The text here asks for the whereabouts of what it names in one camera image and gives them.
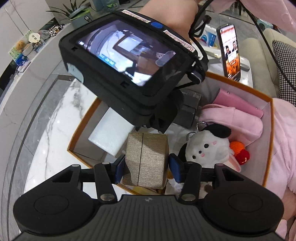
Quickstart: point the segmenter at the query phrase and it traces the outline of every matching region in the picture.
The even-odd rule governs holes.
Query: black plush ear
[[[187,147],[187,143],[185,143],[185,144],[181,147],[181,149],[180,149],[180,151],[179,151],[179,154],[178,154],[178,158],[180,158],[180,160],[181,160],[182,162],[186,162],[186,156],[185,156],[186,147]]]
[[[214,136],[219,137],[219,138],[227,138],[231,134],[231,129],[220,125],[220,124],[212,124],[206,126],[203,130],[208,130],[210,131]]]

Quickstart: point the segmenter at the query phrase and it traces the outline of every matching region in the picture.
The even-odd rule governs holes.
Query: black camera device
[[[164,133],[183,105],[175,89],[187,74],[201,83],[207,56],[162,23],[129,10],[114,11],[64,36],[68,71],[134,126]]]
[[[124,155],[93,169],[64,169],[15,202],[22,232],[15,241],[282,240],[274,230],[284,207],[274,193],[223,164],[211,169],[175,154],[169,159],[174,176],[185,180],[178,199],[123,195],[118,201],[112,183],[122,178]],[[213,182],[204,199],[198,199],[201,181]],[[95,182],[97,199],[82,191],[84,182]]]

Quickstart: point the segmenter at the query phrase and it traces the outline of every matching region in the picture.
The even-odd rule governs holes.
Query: smartphone
[[[239,81],[241,69],[235,26],[233,24],[226,24],[218,27],[216,31],[221,47],[224,75],[229,79]]]

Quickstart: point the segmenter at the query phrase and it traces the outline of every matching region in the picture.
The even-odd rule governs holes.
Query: display screen
[[[239,47],[234,25],[229,25],[220,29],[222,39],[227,77],[235,79],[240,75]]]
[[[120,20],[96,29],[77,43],[138,86],[143,86],[176,54],[157,39]]]

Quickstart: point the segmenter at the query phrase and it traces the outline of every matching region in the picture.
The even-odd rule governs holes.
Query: blue button
[[[151,25],[155,28],[163,28],[163,25],[161,23],[158,22],[152,22]]]

